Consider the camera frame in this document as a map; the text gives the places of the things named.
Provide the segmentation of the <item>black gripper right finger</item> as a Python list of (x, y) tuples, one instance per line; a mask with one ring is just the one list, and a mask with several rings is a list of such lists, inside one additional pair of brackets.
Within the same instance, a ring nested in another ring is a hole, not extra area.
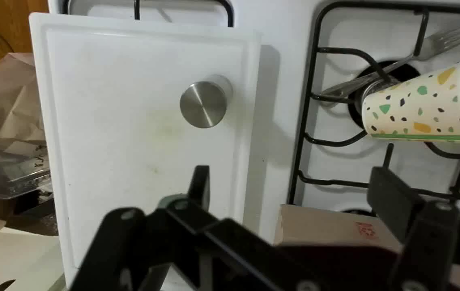
[(460, 265), (460, 209), (425, 201), (383, 167), (370, 170), (367, 204), (401, 243), (390, 270), (390, 291), (450, 291), (453, 265)]

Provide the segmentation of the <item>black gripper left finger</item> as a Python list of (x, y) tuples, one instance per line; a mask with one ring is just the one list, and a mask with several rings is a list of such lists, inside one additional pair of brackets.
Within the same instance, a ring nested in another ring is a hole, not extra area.
[(210, 168), (197, 165), (184, 194), (168, 196), (152, 214), (108, 212), (71, 291), (160, 291), (169, 269), (194, 291), (271, 291), (257, 267), (237, 257), (236, 243), (255, 238), (207, 212)]

